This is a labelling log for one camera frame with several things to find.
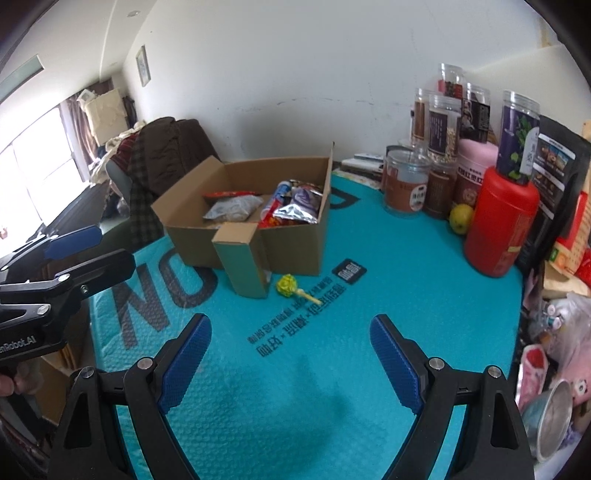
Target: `window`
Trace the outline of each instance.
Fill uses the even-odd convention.
[[[54,108],[0,153],[0,255],[49,225],[85,187],[72,157],[61,115]]]

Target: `human hand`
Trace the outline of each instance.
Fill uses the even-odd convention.
[[[0,375],[0,397],[9,397],[13,393],[34,395],[43,386],[40,372],[41,359],[35,358],[17,365],[14,380]]]

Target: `stainless steel bowl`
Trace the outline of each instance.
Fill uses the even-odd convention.
[[[552,390],[538,395],[521,414],[531,454],[548,460],[564,440],[573,413],[570,383],[560,380]]]

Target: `plastic bag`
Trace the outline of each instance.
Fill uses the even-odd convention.
[[[553,383],[568,380],[573,394],[573,405],[591,399],[591,299],[568,293],[566,299],[553,300],[545,308],[550,317],[560,318],[556,330],[545,330],[539,337],[546,354],[558,362]],[[530,325],[540,328],[543,315]]]
[[[220,200],[203,215],[203,218],[218,222],[243,222],[261,205],[262,199],[254,195]]]

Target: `black logo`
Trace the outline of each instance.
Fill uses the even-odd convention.
[[[362,267],[357,262],[354,262],[348,258],[347,260],[341,262],[338,267],[333,269],[333,274],[342,280],[345,280],[349,285],[353,285],[365,275],[367,270],[367,268]]]

